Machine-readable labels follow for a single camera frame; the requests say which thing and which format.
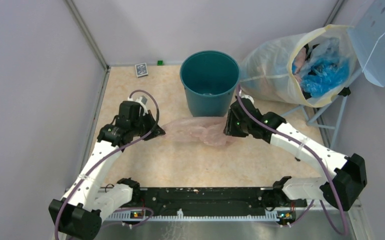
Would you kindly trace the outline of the pink plastic trash bag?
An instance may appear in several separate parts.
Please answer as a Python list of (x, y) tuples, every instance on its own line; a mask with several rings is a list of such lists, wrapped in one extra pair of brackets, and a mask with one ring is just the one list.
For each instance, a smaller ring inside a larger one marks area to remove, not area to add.
[(178, 143), (200, 142), (207, 146), (229, 146), (236, 141), (224, 133), (226, 117), (185, 117), (173, 120), (161, 128), (163, 138)]

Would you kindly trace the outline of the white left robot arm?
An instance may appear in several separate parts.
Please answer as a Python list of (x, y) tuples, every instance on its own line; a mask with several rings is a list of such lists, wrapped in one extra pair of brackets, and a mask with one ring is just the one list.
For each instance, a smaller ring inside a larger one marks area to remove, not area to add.
[(139, 204), (141, 193), (128, 183), (117, 183), (109, 192), (97, 195), (126, 148), (164, 134), (159, 120), (160, 110), (157, 108), (153, 116), (140, 99), (129, 98), (120, 104), (118, 114), (100, 129), (92, 154), (73, 185), (60, 200), (53, 199), (49, 204), (56, 240), (59, 234), (93, 240), (102, 223), (119, 207)]

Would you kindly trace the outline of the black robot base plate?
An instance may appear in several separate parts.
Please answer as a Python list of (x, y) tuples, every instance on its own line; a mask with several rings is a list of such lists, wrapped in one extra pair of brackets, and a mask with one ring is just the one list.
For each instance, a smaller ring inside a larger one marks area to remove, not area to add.
[(125, 208), (147, 207), (154, 216), (263, 216), (276, 208), (307, 207), (304, 199), (290, 200), (279, 189), (264, 187), (148, 187), (133, 192)]

